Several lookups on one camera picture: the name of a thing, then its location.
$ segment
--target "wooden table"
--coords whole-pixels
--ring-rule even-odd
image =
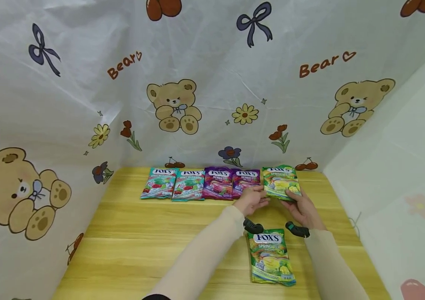
[[[130,167],[116,172],[54,300],[141,299],[193,237],[232,203],[140,200],[148,173],[149,168]],[[326,177],[304,171],[298,178],[370,298],[390,299]],[[292,218],[274,201],[250,219],[265,228],[284,228]],[[297,280],[294,287],[251,283],[243,237],[232,245],[200,299],[320,299],[304,240],[286,231],[286,244]]]

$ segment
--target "cartoon bear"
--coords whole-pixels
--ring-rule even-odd
[[[11,233],[25,230],[26,239],[38,240],[51,228],[56,209],[69,201],[71,187],[52,170],[38,174],[25,158],[21,148],[0,150],[0,225],[8,225]],[[51,205],[35,209],[43,189],[50,192]]]
[[[176,132],[180,128],[188,135],[198,132],[201,112],[194,107],[196,83],[183,79],[178,83],[169,82],[159,86],[151,83],[147,86],[147,97],[156,108],[159,128],[167,132]]]
[[[332,135],[340,131],[345,137],[353,136],[395,85],[393,79],[386,78],[377,82],[349,82],[341,86],[336,92],[336,106],[321,126],[321,133]]]

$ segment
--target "person's left hand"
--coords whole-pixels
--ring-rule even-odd
[[[266,191],[263,185],[248,187],[243,190],[240,199],[234,202],[234,206],[242,212],[244,217],[252,215],[258,208],[269,204],[269,198],[266,197]]]

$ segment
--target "fox's candy bag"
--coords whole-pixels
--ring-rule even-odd
[[[263,167],[264,190],[267,196],[294,201],[286,195],[285,190],[301,195],[300,184],[296,176],[296,170],[290,165],[279,165],[278,167]]]
[[[204,169],[203,198],[232,200],[232,177],[231,169],[227,167],[208,167]]]
[[[178,171],[178,168],[151,168],[140,198],[171,198]]]
[[[242,191],[247,187],[260,185],[261,177],[259,170],[232,169],[232,197],[239,199]]]
[[[176,177],[173,201],[204,200],[204,170],[181,171]]]
[[[284,230],[264,230],[261,234],[248,233],[251,254],[251,279],[257,283],[281,283],[286,287],[296,284],[284,241]]]

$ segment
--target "hand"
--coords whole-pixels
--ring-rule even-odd
[[[244,217],[252,215],[258,208],[262,208],[269,204],[269,198],[266,197],[264,186],[252,186],[243,190],[241,198],[234,202],[234,206],[242,212]]]
[[[301,189],[302,196],[296,195],[290,190],[286,190],[286,195],[297,201],[286,202],[281,201],[282,205],[288,209],[292,217],[301,223],[302,226],[309,229],[327,230],[323,220],[314,206],[314,203],[309,199],[308,195]]]

